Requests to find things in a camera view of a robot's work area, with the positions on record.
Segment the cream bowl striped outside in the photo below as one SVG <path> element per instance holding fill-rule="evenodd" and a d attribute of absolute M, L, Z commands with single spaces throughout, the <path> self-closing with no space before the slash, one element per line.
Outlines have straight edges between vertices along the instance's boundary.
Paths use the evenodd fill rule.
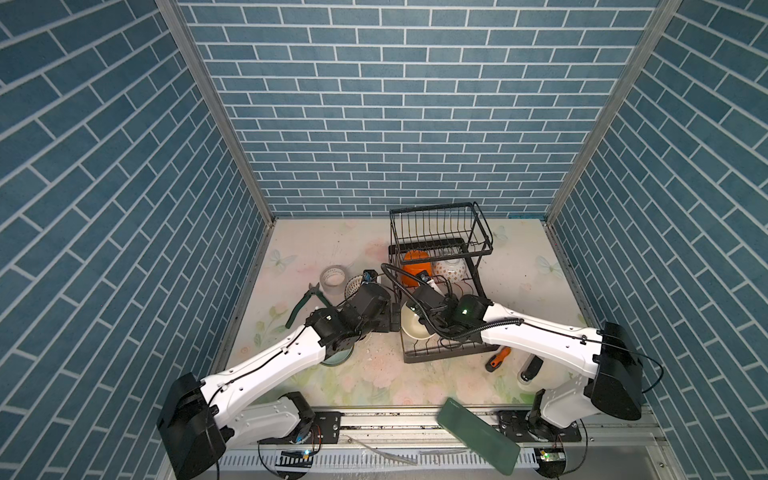
<path fill-rule="evenodd" d="M 404 304 L 400 310 L 402 331 L 416 341 L 426 341 L 431 339 L 434 334 L 420 321 L 419 315 L 413 308 Z"/>

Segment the orange plastic bowl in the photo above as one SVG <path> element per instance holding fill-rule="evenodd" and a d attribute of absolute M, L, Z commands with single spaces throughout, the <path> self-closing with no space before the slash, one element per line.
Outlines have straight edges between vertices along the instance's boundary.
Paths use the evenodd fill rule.
<path fill-rule="evenodd" d="M 427 279 L 433 275 L 432 263 L 428 261 L 429 254 L 423 250 L 410 250 L 404 257 L 402 269 L 408 274 L 419 277 L 425 273 Z"/>

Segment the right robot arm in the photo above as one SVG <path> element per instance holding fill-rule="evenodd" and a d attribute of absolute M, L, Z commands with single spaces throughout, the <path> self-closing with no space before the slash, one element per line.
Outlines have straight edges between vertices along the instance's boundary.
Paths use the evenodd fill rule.
<path fill-rule="evenodd" d="M 569 369 L 570 380 L 541 395 L 532 411 L 536 421 L 564 429 L 597 413 L 641 418 L 643 365 L 621 326 L 555 323 L 484 297 L 442 294 L 429 284 L 406 290 L 405 296 L 420 322 L 446 340 L 509 347 Z"/>

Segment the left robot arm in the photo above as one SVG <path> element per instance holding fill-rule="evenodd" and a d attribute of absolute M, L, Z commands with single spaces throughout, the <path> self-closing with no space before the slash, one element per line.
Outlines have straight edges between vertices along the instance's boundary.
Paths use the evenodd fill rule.
<path fill-rule="evenodd" d="M 339 306 L 326 301 L 303 324 L 288 321 L 286 336 L 250 359 L 202 379 L 193 373 L 176 379 L 157 419 L 176 478 L 199 476 L 238 444 L 304 440 L 314 413 L 300 393 L 262 406 L 254 401 L 291 376 L 350 350 L 388 322 L 390 304 L 382 285 L 364 283 Z"/>

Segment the black and white marker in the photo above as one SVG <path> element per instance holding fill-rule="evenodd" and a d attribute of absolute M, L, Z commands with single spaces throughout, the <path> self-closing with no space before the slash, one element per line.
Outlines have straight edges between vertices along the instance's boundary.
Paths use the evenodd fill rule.
<path fill-rule="evenodd" d="M 519 372 L 519 380 L 524 384 L 532 382 L 539 374 L 542 366 L 543 360 L 540 357 L 530 355 Z"/>

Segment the dark green rectangular tray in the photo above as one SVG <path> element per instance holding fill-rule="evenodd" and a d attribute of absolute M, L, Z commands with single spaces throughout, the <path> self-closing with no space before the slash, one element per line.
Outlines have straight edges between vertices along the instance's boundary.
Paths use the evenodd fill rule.
<path fill-rule="evenodd" d="M 458 401 L 448 398 L 440 408 L 436 420 L 444 430 L 499 473 L 506 476 L 513 473 L 520 447 Z"/>

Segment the orange handled screwdriver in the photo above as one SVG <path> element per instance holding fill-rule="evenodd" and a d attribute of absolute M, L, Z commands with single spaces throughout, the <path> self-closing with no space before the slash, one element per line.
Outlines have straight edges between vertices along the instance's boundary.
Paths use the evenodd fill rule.
<path fill-rule="evenodd" d="M 509 356 L 510 353 L 510 347 L 501 348 L 485 363 L 485 369 L 488 372 L 495 372 L 501 367 L 504 360 Z"/>

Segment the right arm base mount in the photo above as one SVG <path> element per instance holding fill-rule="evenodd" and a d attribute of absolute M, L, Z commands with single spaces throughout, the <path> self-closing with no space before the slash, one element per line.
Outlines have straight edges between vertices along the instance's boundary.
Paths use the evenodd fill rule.
<path fill-rule="evenodd" d="M 579 443 L 582 441 L 579 426 L 573 422 L 565 428 L 557 427 L 543 419 L 541 404 L 545 390 L 539 390 L 529 410 L 499 410 L 496 412 L 500 432 L 515 442 Z"/>

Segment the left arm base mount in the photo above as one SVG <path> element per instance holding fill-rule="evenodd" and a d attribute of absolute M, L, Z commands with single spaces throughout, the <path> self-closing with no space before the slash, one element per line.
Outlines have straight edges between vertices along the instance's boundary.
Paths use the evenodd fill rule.
<path fill-rule="evenodd" d="M 299 392 L 279 397 L 281 406 L 288 407 L 290 418 L 297 419 L 291 430 L 279 437 L 262 440 L 268 445 L 297 445 L 306 443 L 337 444 L 339 442 L 342 413 L 335 410 L 315 410 Z"/>

